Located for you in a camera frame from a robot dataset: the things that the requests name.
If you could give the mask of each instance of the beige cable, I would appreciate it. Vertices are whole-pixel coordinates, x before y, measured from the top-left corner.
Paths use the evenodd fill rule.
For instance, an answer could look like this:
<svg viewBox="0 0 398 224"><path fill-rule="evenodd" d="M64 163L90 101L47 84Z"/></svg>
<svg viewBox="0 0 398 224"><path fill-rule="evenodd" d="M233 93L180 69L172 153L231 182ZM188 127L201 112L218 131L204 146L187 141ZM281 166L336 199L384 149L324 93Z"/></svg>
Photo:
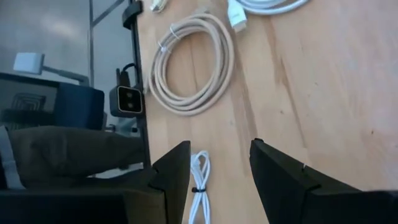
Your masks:
<svg viewBox="0 0 398 224"><path fill-rule="evenodd" d="M172 93L167 86L167 61L175 45L182 38L196 32L207 32L210 35L214 43L216 65L211 78L198 93L182 97ZM172 24L158 45L145 84L146 90L149 86L149 90L163 107L178 115L193 116L217 102L231 80L234 67L232 38L217 17L206 13L186 17Z"/></svg>

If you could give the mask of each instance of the white device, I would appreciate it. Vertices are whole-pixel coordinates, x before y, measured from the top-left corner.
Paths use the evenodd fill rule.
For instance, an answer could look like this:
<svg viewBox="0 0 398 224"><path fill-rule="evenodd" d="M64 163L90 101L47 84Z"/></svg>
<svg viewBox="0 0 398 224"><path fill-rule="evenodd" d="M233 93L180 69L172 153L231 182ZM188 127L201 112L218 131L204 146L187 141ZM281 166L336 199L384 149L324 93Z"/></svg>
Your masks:
<svg viewBox="0 0 398 224"><path fill-rule="evenodd" d="M17 53L14 61L14 71L33 75L41 75L44 70L46 72L57 74L61 77L77 80L82 86L90 85L88 77L85 75L45 66L44 56L44 54L40 53Z"/></svg>
<svg viewBox="0 0 398 224"><path fill-rule="evenodd" d="M44 64L44 54L17 53L14 70L22 73L41 75Z"/></svg>

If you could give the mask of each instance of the white plug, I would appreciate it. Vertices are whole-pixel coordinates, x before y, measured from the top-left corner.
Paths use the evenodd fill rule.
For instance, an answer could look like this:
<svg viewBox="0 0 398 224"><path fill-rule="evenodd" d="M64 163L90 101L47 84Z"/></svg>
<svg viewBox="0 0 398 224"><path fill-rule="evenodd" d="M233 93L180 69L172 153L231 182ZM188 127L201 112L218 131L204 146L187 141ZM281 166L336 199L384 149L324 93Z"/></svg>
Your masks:
<svg viewBox="0 0 398 224"><path fill-rule="evenodd" d="M162 12L166 4L167 0L153 0L152 4L150 5L150 10L156 13Z"/></svg>
<svg viewBox="0 0 398 224"><path fill-rule="evenodd" d="M41 75L43 70L44 54L17 53L14 62L14 71Z"/></svg>
<svg viewBox="0 0 398 224"><path fill-rule="evenodd" d="M236 0L228 0L228 19L231 27L235 32L239 32L246 28L246 13L240 3Z"/></svg>

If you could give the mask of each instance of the gray floor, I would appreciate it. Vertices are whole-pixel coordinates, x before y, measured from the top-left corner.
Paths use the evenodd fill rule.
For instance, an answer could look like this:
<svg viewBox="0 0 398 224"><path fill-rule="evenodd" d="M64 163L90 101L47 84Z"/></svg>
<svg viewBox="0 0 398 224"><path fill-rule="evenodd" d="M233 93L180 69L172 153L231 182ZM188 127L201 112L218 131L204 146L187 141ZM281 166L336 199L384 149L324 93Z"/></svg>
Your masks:
<svg viewBox="0 0 398 224"><path fill-rule="evenodd" d="M93 0L94 18L114 2ZM124 1L93 28L94 87L105 92L108 124L117 121L109 114L108 101L115 69L132 60L130 33L121 24L126 7ZM1 0L0 72L15 73L17 52L41 52L45 65L89 76L89 10L89 0ZM76 83L46 72L36 78Z"/></svg>

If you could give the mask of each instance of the wood grain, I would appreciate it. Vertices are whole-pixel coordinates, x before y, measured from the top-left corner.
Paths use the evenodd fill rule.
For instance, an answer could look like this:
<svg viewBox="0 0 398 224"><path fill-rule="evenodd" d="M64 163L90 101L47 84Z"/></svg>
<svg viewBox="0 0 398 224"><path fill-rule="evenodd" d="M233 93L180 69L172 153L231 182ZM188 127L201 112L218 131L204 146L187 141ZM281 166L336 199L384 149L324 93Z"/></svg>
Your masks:
<svg viewBox="0 0 398 224"><path fill-rule="evenodd" d="M157 39L199 6L226 21L220 0L170 0L161 14L143 13L144 72ZM248 28L233 34L233 80L214 107L183 118L146 96L152 160L186 139L194 152L210 152L213 223L267 222L248 160L255 137L359 189L398 189L397 11L394 0L312 0L288 14L248 16ZM176 93L191 95L210 77L203 36L187 37L171 56ZM191 201L189 193L184 223Z"/></svg>

